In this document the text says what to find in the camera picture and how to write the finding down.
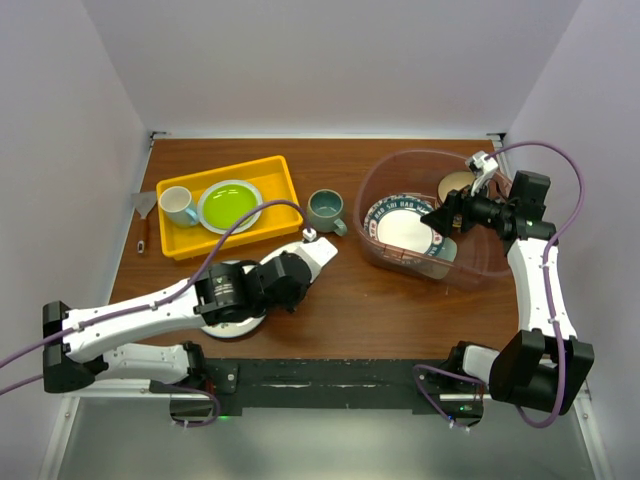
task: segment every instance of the yellow tray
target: yellow tray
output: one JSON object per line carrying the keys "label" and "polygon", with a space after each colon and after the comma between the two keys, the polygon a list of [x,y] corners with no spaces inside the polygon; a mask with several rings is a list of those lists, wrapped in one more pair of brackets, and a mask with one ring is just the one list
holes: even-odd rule
{"label": "yellow tray", "polygon": [[[200,196],[207,188],[223,180],[245,180],[252,183],[260,190],[264,202],[282,198],[298,203],[287,161],[282,156],[162,180],[156,186],[156,193],[160,198],[162,192],[169,187],[180,185],[191,191],[193,201],[197,205]],[[162,209],[158,211],[162,253],[166,257],[184,260],[204,255],[209,253],[220,239],[220,235],[210,232],[199,224],[191,228],[176,227]],[[258,221],[249,230],[231,235],[224,242],[222,250],[293,233],[301,224],[302,216],[293,208],[286,205],[269,207],[262,211]]]}

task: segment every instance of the white wall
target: white wall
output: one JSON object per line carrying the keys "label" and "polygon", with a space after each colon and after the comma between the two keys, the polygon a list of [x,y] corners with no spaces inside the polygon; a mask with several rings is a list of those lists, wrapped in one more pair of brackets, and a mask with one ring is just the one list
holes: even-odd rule
{"label": "white wall", "polygon": [[[105,300],[144,130],[79,0],[0,3],[0,357],[42,338],[42,305]],[[42,371],[40,352],[1,385]],[[0,478],[38,475],[59,401],[0,397]]]}
{"label": "white wall", "polygon": [[505,131],[579,0],[84,0],[146,127]]}
{"label": "white wall", "polygon": [[[559,266],[571,319],[595,348],[593,406],[619,479],[640,477],[638,45],[637,0],[584,0],[508,135],[565,147],[586,177],[585,207],[561,240]],[[566,219],[577,184],[562,159],[537,148],[512,158],[551,175],[549,214]]]}

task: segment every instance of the wooden surface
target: wooden surface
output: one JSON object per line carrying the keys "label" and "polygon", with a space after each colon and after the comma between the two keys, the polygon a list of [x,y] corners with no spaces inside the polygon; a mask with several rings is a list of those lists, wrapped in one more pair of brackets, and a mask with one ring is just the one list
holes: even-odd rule
{"label": "wooden surface", "polygon": [[[163,179],[271,155],[284,155],[300,204],[320,188],[338,191],[345,221],[362,178],[381,157],[405,148],[437,148],[471,155],[493,150],[489,141],[460,140],[158,140],[142,191]],[[136,229],[125,246],[111,301],[151,293],[190,276],[203,257],[175,262],[160,250],[157,207],[149,214],[144,255],[136,253]],[[232,248],[218,260],[259,260],[298,240],[292,234]],[[200,330],[149,339],[154,345],[192,340],[207,356],[242,358],[443,358],[460,340],[502,348],[515,334],[517,305],[511,277],[489,289],[465,292],[404,276],[367,263],[354,232],[330,235],[336,258],[323,270],[298,311],[272,312],[252,334],[218,340]]]}

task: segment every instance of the teal mug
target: teal mug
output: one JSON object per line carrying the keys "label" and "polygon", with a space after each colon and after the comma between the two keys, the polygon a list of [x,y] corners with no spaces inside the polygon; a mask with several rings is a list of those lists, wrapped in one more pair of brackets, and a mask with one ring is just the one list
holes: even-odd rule
{"label": "teal mug", "polygon": [[344,201],[338,192],[328,189],[314,192],[309,198],[307,215],[318,232],[334,232],[340,236],[347,233],[347,225],[342,221]]}
{"label": "teal mug", "polygon": [[198,210],[191,192],[185,187],[169,187],[158,200],[165,215],[181,228],[193,227],[199,223]]}

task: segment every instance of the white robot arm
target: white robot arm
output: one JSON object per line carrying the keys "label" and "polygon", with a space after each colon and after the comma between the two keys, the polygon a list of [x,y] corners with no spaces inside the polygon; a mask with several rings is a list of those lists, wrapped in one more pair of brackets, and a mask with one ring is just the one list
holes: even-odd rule
{"label": "white robot arm", "polygon": [[[242,322],[276,306],[293,311],[336,253],[326,238],[319,238],[281,247],[259,264],[214,264],[194,285],[161,306],[156,306],[157,302],[181,290],[186,279],[155,293],[104,307],[69,309],[62,302],[45,305],[43,329],[47,334],[73,329],[45,348],[45,391],[68,392],[112,378],[173,384],[202,374],[204,357],[195,344],[155,347],[130,342],[175,330]],[[141,304],[151,308],[79,327],[86,320]]]}
{"label": "white robot arm", "polygon": [[[543,258],[556,233],[555,225],[542,220],[550,179],[518,171],[509,198],[490,199],[488,182],[497,171],[495,159],[478,152],[467,160],[467,166],[476,177],[473,184],[449,192],[444,204],[421,221],[445,237],[451,235],[457,215],[462,217],[462,233],[476,224],[496,231],[516,283],[519,331],[502,351],[460,342],[445,362],[445,370],[482,380],[495,400],[551,412],[559,386],[559,366],[549,366],[541,360],[550,355],[551,361],[558,363],[563,354],[566,371],[560,413],[564,414],[593,365],[594,353],[590,344],[577,340],[565,310],[558,280],[557,245],[550,247],[546,264]],[[545,269],[555,318],[547,302]],[[558,346],[554,321],[560,327],[564,352]]]}

